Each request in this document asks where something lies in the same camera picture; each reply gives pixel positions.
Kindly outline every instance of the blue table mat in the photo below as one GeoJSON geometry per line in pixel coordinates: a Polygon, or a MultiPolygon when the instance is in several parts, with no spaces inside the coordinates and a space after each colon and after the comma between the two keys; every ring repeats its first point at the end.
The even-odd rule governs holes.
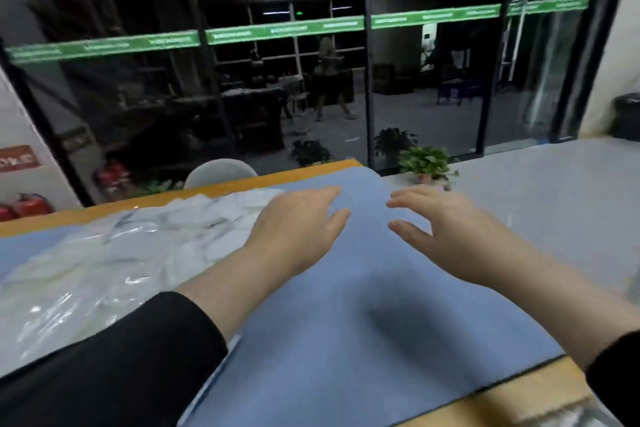
{"type": "MultiPolygon", "coordinates": [[[[347,227],[318,264],[247,320],[188,427],[388,427],[564,354],[512,302],[444,273],[387,228],[428,221],[386,208],[356,167],[277,187],[342,186],[347,227]]],[[[0,280],[79,227],[0,239],[0,280]]]]}

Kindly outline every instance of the red sign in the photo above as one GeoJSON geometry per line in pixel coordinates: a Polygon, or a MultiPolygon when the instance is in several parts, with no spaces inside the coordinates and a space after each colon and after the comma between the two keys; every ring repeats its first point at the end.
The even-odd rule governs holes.
{"type": "Polygon", "coordinates": [[[38,158],[29,145],[0,149],[0,172],[21,171],[40,167],[38,158]]]}

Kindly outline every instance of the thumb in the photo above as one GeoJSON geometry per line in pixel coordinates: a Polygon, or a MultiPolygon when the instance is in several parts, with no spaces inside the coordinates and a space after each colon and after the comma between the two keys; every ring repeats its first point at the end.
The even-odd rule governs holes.
{"type": "Polygon", "coordinates": [[[429,257],[433,246],[433,236],[423,232],[408,221],[393,220],[389,222],[389,230],[401,237],[418,252],[429,257]]]}
{"type": "Polygon", "coordinates": [[[328,224],[329,237],[331,238],[331,243],[333,243],[337,239],[337,237],[340,236],[340,234],[342,233],[342,230],[347,224],[347,220],[349,219],[349,216],[351,216],[351,210],[347,208],[338,210],[331,215],[331,218],[329,218],[329,224],[328,224]]]}

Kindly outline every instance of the trash can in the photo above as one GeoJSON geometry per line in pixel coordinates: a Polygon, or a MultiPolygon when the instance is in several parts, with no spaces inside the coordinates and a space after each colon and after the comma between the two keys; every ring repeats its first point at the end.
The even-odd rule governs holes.
{"type": "Polygon", "coordinates": [[[616,117],[610,134],[612,137],[640,141],[640,93],[627,93],[613,100],[616,117]]]}

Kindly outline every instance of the black sleeve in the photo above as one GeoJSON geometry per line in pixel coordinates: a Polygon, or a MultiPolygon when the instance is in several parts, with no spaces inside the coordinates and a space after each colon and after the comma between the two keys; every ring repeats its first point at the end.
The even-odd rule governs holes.
{"type": "Polygon", "coordinates": [[[173,427],[226,354],[196,304],[160,293],[95,336],[0,378],[0,423],[173,427]]]}
{"type": "Polygon", "coordinates": [[[587,368],[587,383],[626,426],[640,424],[640,331],[626,334],[602,351],[587,368]]]}

